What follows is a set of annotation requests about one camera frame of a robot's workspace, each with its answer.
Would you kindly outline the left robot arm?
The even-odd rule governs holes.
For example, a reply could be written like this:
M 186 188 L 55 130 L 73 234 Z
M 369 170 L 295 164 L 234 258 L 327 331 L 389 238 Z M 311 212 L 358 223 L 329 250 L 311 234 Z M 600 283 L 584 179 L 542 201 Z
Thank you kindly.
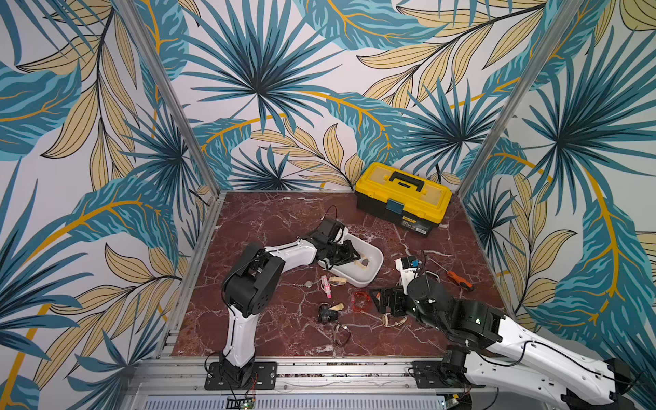
M 259 314 L 271 301 L 283 273 L 316 262 L 327 270 L 351 264 L 362 258 L 364 245 L 350 234 L 326 243 L 299 238 L 277 247 L 249 244 L 222 285 L 230 317 L 222 358 L 230 369 L 241 371 L 254 360 Z

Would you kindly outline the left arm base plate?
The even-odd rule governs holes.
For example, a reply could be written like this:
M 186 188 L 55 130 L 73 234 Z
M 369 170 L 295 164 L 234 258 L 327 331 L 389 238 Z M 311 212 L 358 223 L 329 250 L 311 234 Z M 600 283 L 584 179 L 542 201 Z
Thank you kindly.
M 228 361 L 212 362 L 205 380 L 205 391 L 247 390 L 272 391 L 275 389 L 278 363 L 255 361 L 244 367 L 235 367 Z

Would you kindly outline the silver pendant with chain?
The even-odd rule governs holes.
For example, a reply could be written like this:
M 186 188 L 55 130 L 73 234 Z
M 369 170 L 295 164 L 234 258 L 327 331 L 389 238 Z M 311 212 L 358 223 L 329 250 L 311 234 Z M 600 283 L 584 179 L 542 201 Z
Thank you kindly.
M 313 281 L 306 281 L 304 283 L 294 284 L 295 287 L 310 289 L 314 286 Z

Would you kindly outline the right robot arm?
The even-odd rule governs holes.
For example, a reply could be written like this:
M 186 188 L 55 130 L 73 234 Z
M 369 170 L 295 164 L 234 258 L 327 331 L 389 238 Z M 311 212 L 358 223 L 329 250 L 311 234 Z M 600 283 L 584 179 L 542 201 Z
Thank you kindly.
M 452 297 L 425 274 L 394 288 L 370 290 L 382 314 L 412 317 L 451 342 L 440 360 L 416 361 L 420 389 L 489 387 L 557 409 L 633 409 L 636 379 L 621 360 L 579 355 L 527 330 L 482 302 Z

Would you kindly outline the beige square-face watch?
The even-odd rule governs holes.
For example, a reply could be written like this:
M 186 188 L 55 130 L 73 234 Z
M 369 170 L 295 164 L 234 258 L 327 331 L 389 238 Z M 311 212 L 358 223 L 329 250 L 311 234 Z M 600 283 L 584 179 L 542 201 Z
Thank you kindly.
M 381 316 L 381 321 L 385 328 L 403 328 L 407 319 L 407 317 L 395 317 L 391 314 L 383 314 Z

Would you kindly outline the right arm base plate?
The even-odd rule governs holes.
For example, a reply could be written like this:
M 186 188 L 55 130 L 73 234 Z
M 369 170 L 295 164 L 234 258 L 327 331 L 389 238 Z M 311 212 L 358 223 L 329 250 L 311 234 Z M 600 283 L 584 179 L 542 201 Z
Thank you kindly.
M 418 389 L 461 389 L 468 391 L 479 388 L 466 378 L 466 369 L 461 365 L 443 363 L 441 360 L 413 361 L 409 374 Z

